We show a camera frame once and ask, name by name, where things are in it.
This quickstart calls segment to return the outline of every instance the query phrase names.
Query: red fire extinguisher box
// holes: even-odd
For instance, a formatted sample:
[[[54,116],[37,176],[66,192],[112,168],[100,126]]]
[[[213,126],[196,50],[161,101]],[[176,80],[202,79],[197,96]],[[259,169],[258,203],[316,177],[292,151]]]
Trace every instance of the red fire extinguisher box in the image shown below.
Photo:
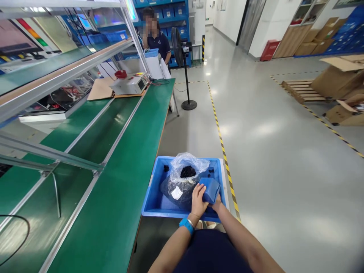
[[[267,44],[265,45],[264,51],[262,56],[260,57],[261,61],[270,61],[281,41],[277,40],[268,40]]]

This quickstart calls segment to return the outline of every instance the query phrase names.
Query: woman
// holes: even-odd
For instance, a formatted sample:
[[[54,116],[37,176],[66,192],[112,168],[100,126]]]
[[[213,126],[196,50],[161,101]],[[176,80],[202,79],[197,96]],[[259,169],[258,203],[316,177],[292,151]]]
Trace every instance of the woman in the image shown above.
[[[159,49],[160,56],[168,66],[169,73],[169,60],[171,59],[171,48],[167,37],[160,31],[158,19],[155,17],[153,8],[145,8],[143,10],[143,17],[145,21],[145,31],[143,36],[144,49]]]
[[[161,272],[254,272],[284,273],[259,241],[236,220],[218,196],[213,210],[222,227],[194,231],[208,203],[202,201],[206,187],[197,184],[192,210],[169,238],[149,269]]]

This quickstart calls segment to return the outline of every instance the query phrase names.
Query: green conveyor belt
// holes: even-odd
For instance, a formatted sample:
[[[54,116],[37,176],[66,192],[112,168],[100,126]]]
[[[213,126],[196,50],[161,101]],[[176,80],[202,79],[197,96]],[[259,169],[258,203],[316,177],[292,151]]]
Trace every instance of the green conveyor belt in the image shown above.
[[[48,272],[126,272],[174,79],[151,86]]]
[[[140,97],[133,97],[114,100],[107,111],[73,147],[70,154],[101,163],[139,99]],[[107,103],[108,100],[86,102],[47,136],[42,144],[64,151]],[[25,158],[35,159],[33,155],[27,155]],[[49,177],[19,210],[18,215],[29,220],[31,234],[21,250],[1,266],[0,272],[39,271],[93,178],[91,171],[66,164],[60,164],[55,170],[55,175],[62,217],[59,219],[57,216],[53,178]],[[11,168],[0,179],[1,213],[9,213],[39,177],[37,171]],[[8,224],[0,234],[0,262],[19,246],[25,231],[25,225],[21,220],[14,220]]]

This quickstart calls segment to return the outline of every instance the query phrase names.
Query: blue wristband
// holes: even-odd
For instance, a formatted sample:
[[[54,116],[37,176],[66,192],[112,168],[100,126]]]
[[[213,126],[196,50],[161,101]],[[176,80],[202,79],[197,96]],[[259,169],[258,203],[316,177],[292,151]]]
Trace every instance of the blue wristband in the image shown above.
[[[182,221],[179,223],[179,226],[185,226],[188,231],[191,233],[191,235],[193,234],[193,232],[195,231],[194,227],[191,225],[191,223],[188,221],[187,218],[182,219]]]

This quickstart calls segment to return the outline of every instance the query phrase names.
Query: plastic bag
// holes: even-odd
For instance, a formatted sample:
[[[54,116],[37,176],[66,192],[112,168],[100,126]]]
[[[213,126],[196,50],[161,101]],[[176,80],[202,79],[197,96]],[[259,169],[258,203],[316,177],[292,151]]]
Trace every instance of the plastic bag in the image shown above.
[[[171,161],[171,172],[160,185],[161,192],[180,208],[190,210],[192,192],[199,182],[199,174],[205,172],[210,161],[200,159],[190,153],[180,153]],[[184,167],[191,166],[196,174],[191,177],[181,178]]]

